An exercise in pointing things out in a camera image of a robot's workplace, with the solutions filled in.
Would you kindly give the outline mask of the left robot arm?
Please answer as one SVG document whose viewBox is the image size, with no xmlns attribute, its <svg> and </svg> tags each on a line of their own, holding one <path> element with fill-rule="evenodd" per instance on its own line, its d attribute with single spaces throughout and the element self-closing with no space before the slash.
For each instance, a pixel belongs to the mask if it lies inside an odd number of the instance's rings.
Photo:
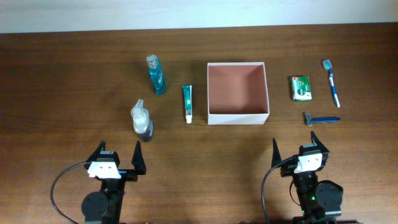
<svg viewBox="0 0 398 224">
<path fill-rule="evenodd" d="M 99 180 L 101 187 L 81 203 L 85 223 L 119 223 L 126 182 L 136 182 L 140 175 L 146 175 L 140 141 L 136 142 L 131 160 L 134 168 L 119 169 L 119 164 L 117 152 L 107 151 L 104 141 L 86 160 L 89 177 Z"/>
</svg>

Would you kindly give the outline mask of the clear spray bottle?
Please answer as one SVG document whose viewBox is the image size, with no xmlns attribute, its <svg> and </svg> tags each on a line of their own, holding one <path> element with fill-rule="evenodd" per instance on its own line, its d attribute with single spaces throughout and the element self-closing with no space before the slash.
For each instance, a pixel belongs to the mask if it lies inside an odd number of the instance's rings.
<svg viewBox="0 0 398 224">
<path fill-rule="evenodd" d="M 149 142 L 154 132 L 154 124 L 149 111 L 144 108 L 144 100 L 139 99 L 131 110 L 133 127 L 141 141 Z"/>
</svg>

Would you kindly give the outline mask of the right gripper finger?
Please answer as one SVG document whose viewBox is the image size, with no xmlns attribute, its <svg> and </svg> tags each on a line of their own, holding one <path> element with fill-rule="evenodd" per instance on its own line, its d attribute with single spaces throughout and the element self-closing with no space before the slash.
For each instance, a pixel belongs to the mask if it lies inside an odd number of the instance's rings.
<svg viewBox="0 0 398 224">
<path fill-rule="evenodd" d="M 317 148 L 320 150 L 321 153 L 329 153 L 330 151 L 327 149 L 327 147 L 317 138 L 316 134 L 314 131 L 311 131 L 311 139 L 312 143 L 317 145 Z"/>
<path fill-rule="evenodd" d="M 272 162 L 271 167 L 279 167 L 282 162 L 282 158 L 280 156 L 280 151 L 277 145 L 277 141 L 275 138 L 272 139 Z"/>
</svg>

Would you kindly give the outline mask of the green soap box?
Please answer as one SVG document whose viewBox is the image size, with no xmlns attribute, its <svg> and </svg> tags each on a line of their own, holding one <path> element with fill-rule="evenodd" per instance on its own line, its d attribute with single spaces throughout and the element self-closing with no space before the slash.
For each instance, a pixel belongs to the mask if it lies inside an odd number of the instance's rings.
<svg viewBox="0 0 398 224">
<path fill-rule="evenodd" d="M 292 77 L 292 99 L 294 101 L 312 100 L 309 77 Z"/>
</svg>

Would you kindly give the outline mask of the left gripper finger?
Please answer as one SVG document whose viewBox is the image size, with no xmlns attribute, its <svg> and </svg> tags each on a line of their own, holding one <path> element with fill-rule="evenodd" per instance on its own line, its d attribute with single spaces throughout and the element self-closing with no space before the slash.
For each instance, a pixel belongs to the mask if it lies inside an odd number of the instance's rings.
<svg viewBox="0 0 398 224">
<path fill-rule="evenodd" d="M 105 151 L 105 146 L 106 146 L 106 142 L 105 141 L 101 141 L 99 146 L 94 150 L 94 152 L 86 160 L 86 163 L 87 164 L 91 164 L 92 162 L 96 161 L 97 158 L 99 158 L 100 153 Z"/>
<path fill-rule="evenodd" d="M 137 141 L 134 149 L 134 154 L 131 160 L 131 164 L 134 166 L 134 171 L 137 175 L 146 175 L 147 168 L 142 155 L 141 142 Z"/>
</svg>

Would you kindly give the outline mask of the teal mouthwash bottle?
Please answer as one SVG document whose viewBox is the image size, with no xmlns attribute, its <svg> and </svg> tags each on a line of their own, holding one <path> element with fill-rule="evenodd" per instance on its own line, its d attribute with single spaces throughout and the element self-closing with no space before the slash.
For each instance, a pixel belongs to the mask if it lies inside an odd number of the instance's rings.
<svg viewBox="0 0 398 224">
<path fill-rule="evenodd" d="M 147 65 L 155 94 L 163 95 L 165 91 L 165 78 L 160 59 L 156 55 L 148 55 Z"/>
</svg>

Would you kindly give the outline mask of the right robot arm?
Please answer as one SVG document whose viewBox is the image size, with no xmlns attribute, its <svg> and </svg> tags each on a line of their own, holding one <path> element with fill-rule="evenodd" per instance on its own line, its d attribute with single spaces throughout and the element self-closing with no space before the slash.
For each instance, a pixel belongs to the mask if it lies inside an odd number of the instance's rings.
<svg viewBox="0 0 398 224">
<path fill-rule="evenodd" d="M 284 160 L 273 139 L 271 167 L 279 168 L 282 177 L 292 178 L 302 210 L 302 216 L 293 218 L 293 223 L 336 223 L 343 188 L 330 180 L 319 181 L 317 172 L 325 167 L 330 151 L 314 132 L 310 134 L 312 143 L 300 146 L 298 154 Z"/>
</svg>

